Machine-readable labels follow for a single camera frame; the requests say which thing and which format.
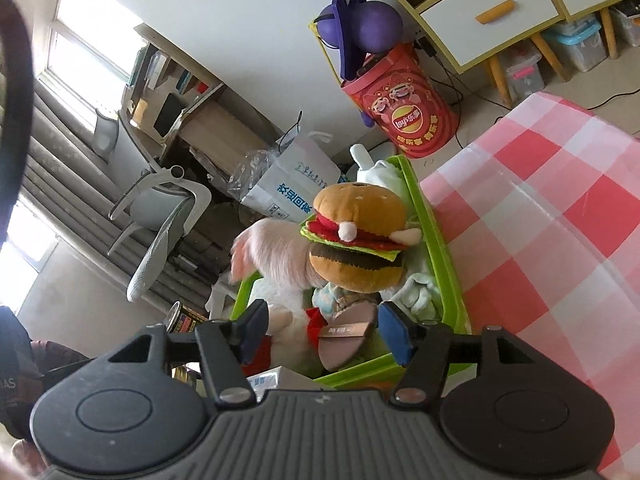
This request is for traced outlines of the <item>brown oval pouch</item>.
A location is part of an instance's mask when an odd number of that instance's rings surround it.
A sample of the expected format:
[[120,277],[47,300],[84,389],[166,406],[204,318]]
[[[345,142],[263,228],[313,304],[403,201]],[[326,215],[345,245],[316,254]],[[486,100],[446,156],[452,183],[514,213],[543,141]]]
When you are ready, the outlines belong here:
[[335,372],[360,351],[378,322],[378,306],[359,301],[332,318],[319,333],[318,356],[328,372]]

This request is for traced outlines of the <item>pink plush bunny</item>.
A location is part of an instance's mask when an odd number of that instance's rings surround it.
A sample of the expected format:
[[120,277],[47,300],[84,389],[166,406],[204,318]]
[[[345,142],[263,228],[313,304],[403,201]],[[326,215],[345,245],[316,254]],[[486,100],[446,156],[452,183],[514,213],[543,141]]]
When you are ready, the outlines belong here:
[[285,289],[305,290],[326,284],[311,266],[311,241],[300,234],[298,224],[265,218],[240,233],[231,247],[233,283],[258,272]]

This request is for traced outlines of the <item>hamburger plush toy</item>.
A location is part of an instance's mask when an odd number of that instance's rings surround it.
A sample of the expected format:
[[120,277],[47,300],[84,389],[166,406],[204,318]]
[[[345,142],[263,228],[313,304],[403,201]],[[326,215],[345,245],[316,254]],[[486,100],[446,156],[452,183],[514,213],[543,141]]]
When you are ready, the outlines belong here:
[[339,183],[317,194],[300,228],[310,241],[311,267],[327,282],[372,294],[399,284],[404,257],[422,230],[401,198],[371,183]]

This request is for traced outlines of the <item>white glove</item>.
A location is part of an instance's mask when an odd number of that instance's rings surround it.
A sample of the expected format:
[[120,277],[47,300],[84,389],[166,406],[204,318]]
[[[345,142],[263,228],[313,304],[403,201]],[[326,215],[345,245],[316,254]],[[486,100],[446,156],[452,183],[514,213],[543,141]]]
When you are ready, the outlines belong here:
[[352,155],[354,163],[358,166],[357,181],[359,183],[374,184],[392,191],[405,205],[408,218],[416,218],[416,210],[414,209],[405,177],[396,166],[384,159],[374,162],[362,144],[352,145],[349,153]]

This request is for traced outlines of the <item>plush doll blue dress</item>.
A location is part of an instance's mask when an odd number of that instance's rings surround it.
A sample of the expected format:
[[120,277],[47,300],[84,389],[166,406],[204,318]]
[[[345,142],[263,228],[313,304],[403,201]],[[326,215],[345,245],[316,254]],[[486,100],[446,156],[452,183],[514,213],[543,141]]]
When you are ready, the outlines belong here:
[[311,303],[317,308],[326,322],[331,322],[340,312],[358,302],[370,302],[377,306],[381,301],[378,292],[352,292],[338,285],[328,283],[317,288],[311,296]]

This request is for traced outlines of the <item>red small plush piece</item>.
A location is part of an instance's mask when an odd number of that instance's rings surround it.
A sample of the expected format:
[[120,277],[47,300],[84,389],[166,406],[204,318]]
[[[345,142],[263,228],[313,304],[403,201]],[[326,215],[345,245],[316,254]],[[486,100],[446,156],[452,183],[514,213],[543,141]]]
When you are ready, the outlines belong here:
[[253,376],[283,366],[311,379],[324,373],[318,355],[320,330],[326,326],[317,308],[293,312],[286,307],[269,305],[269,326],[254,359],[242,366],[246,376]]

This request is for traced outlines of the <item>black yellow drink can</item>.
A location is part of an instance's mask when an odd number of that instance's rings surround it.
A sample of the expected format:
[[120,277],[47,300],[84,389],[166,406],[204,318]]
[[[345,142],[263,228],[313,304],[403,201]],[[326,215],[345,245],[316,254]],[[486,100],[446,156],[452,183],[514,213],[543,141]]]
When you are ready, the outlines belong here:
[[164,325],[168,334],[184,334],[193,332],[198,324],[207,321],[206,316],[176,301],[166,315]]

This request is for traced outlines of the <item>blue white milk carton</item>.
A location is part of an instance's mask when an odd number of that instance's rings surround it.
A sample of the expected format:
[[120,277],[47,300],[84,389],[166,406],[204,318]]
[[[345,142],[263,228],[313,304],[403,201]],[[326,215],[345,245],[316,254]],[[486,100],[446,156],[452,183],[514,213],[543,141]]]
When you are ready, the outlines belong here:
[[320,384],[315,380],[293,372],[289,368],[278,366],[271,370],[265,370],[247,378],[250,386],[258,391],[271,389],[284,390],[330,390],[330,387]]

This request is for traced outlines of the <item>grey office chair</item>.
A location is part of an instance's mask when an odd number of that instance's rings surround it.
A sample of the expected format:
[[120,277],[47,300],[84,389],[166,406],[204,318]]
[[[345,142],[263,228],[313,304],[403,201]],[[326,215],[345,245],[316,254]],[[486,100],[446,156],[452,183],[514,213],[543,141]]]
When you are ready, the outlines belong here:
[[142,229],[155,233],[127,286],[127,299],[134,302],[160,277],[169,254],[198,223],[212,193],[206,185],[187,179],[181,166],[161,167],[119,113],[96,111],[91,147],[106,161],[107,177],[122,191],[108,218],[115,221],[125,212],[130,218],[107,253],[113,255]]

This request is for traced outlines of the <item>pink checkered tablecloth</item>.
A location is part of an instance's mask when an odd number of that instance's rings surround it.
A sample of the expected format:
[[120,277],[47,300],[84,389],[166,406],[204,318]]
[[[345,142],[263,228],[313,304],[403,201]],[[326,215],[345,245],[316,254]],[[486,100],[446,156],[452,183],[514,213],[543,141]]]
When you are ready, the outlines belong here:
[[639,470],[639,143],[539,92],[422,181],[474,328],[500,325],[615,416],[602,469]]

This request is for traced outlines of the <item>red chips bucket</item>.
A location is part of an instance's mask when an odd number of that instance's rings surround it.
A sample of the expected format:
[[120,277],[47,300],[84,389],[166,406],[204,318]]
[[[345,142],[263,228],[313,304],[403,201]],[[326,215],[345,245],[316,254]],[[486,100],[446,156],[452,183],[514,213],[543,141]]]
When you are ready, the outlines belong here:
[[362,119],[379,126],[410,158],[423,158],[445,146],[456,132],[457,116],[421,70],[411,44],[369,55],[356,79],[343,91],[360,109]]

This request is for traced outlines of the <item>clear storage box pink label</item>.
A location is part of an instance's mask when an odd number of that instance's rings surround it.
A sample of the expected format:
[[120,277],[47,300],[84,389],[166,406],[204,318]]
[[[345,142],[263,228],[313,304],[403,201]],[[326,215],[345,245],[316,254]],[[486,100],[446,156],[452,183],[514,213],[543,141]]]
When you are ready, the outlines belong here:
[[546,88],[539,69],[542,55],[530,42],[514,44],[502,51],[499,58],[513,102],[521,102]]

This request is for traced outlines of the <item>purple hopper ball toy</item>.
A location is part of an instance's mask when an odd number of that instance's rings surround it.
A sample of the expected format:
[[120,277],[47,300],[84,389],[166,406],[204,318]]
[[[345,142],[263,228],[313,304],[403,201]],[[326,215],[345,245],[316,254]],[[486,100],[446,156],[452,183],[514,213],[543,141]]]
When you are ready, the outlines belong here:
[[385,54],[402,38],[399,12],[378,0],[331,0],[314,19],[320,40],[340,54],[340,77],[357,78],[368,54]]

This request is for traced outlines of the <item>clear storage box blue lid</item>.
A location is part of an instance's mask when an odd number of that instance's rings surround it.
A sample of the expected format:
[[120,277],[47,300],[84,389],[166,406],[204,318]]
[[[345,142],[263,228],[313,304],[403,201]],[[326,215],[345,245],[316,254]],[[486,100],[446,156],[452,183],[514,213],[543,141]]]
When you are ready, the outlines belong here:
[[542,36],[563,64],[585,73],[606,59],[601,28],[596,18],[587,16],[574,23],[554,25]]

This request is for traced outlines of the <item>wooden shelf cabinet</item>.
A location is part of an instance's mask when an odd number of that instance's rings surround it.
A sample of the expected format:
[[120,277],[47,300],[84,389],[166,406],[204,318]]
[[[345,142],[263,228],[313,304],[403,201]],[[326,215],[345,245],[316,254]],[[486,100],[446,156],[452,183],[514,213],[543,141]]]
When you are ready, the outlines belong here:
[[542,36],[544,30],[561,19],[553,0],[397,2],[416,20],[457,73],[484,65],[507,107],[512,105],[512,99],[499,54],[522,40],[531,41],[561,79],[570,79]]

